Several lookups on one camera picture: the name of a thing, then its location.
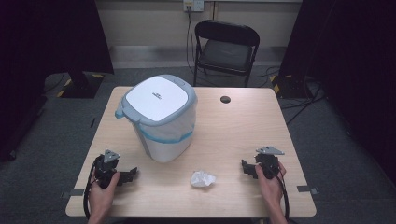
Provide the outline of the grey tape strip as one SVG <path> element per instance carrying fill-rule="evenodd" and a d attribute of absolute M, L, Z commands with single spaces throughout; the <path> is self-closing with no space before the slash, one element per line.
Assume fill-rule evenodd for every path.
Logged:
<path fill-rule="evenodd" d="M 318 194 L 318 189 L 316 187 L 298 186 L 297 190 L 299 192 L 310 192 L 312 195 L 317 195 Z"/>
<path fill-rule="evenodd" d="M 69 199 L 71 196 L 82 196 L 84 194 L 84 189 L 70 189 L 69 191 L 64 191 L 61 194 L 62 199 Z"/>

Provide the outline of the black curtain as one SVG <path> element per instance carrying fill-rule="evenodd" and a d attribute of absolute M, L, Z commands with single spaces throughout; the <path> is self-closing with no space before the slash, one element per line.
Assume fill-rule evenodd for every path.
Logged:
<path fill-rule="evenodd" d="M 0 161 L 45 103 L 47 76 L 114 72 L 95 0 L 0 0 Z"/>
<path fill-rule="evenodd" d="M 396 0 L 302 0 L 280 75 L 320 80 L 396 185 Z"/>

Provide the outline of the white trash bin grey-blue lid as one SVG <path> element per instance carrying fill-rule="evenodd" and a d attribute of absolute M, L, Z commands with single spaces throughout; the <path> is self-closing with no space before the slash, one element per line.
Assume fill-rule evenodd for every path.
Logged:
<path fill-rule="evenodd" d="M 115 111 L 117 119 L 151 127 L 164 125 L 187 110 L 195 100 L 194 88 L 173 75 L 148 78 L 128 90 Z"/>

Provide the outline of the black stand base striped tape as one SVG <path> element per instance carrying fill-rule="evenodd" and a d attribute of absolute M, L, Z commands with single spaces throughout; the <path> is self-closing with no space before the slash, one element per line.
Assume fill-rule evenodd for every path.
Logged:
<path fill-rule="evenodd" d="M 57 96 L 59 98 L 93 99 L 103 80 L 103 75 L 81 73 L 79 77 L 70 77 Z"/>
<path fill-rule="evenodd" d="M 309 99 L 313 97 L 304 80 L 295 79 L 292 76 L 273 76 L 270 80 L 276 96 L 280 99 Z"/>

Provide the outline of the person's left hand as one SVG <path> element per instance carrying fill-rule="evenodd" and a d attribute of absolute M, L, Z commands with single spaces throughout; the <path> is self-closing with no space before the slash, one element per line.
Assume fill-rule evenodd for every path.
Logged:
<path fill-rule="evenodd" d="M 105 189 L 102 189 L 94 176 L 91 177 L 89 205 L 92 216 L 105 215 L 109 212 L 113 204 L 115 189 L 119 179 L 120 173 L 115 173 L 109 185 Z"/>

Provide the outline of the white bin bag blue drawstring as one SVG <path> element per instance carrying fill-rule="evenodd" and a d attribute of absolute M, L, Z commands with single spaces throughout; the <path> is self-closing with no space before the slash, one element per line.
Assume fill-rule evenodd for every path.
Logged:
<path fill-rule="evenodd" d="M 147 155 L 157 162 L 169 162 L 189 147 L 196 122 L 197 103 L 195 100 L 186 111 L 161 126 L 134 123 L 134 130 Z"/>

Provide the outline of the white wall outlet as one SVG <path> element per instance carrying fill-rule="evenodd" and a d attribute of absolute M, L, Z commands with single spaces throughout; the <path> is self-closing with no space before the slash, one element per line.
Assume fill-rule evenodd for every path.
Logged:
<path fill-rule="evenodd" d="M 203 12 L 205 10 L 205 1 L 183 0 L 183 10 L 185 12 Z"/>

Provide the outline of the black folding chair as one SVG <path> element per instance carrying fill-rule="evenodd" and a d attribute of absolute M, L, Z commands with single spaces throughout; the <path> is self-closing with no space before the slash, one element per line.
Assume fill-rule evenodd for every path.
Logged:
<path fill-rule="evenodd" d="M 244 77 L 248 85 L 252 66 L 260 45 L 258 33 L 246 25 L 225 21 L 200 21 L 194 28 L 196 52 L 193 85 L 198 68 Z"/>

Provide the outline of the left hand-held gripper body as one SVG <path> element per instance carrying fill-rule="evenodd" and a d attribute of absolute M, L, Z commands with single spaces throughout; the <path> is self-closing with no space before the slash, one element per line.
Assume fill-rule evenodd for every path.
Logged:
<path fill-rule="evenodd" d="M 106 189 L 111 182 L 112 176 L 117 172 L 120 154 L 110 149 L 99 155 L 94 164 L 94 177 L 99 182 L 102 189 Z"/>

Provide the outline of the person's right hand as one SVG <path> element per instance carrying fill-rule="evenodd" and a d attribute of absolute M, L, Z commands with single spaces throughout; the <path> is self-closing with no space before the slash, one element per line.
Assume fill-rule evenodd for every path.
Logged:
<path fill-rule="evenodd" d="M 268 210 L 280 209 L 280 202 L 283 197 L 281 184 L 275 177 L 273 179 L 267 179 L 260 165 L 255 166 L 255 171 L 258 176 L 258 183 L 265 207 Z"/>

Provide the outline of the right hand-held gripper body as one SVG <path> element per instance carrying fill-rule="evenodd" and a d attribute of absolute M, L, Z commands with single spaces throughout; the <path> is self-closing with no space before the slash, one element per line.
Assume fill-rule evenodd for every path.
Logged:
<path fill-rule="evenodd" d="M 284 152 L 275 147 L 262 147 L 256 150 L 256 162 L 261 166 L 264 176 L 272 179 L 279 173 L 277 155 L 284 155 Z"/>

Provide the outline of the white paper ball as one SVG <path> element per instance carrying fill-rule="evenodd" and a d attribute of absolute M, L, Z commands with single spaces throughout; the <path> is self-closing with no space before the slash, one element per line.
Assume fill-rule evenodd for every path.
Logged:
<path fill-rule="evenodd" d="M 209 187 L 217 178 L 205 171 L 195 171 L 191 176 L 191 185 L 196 188 Z"/>

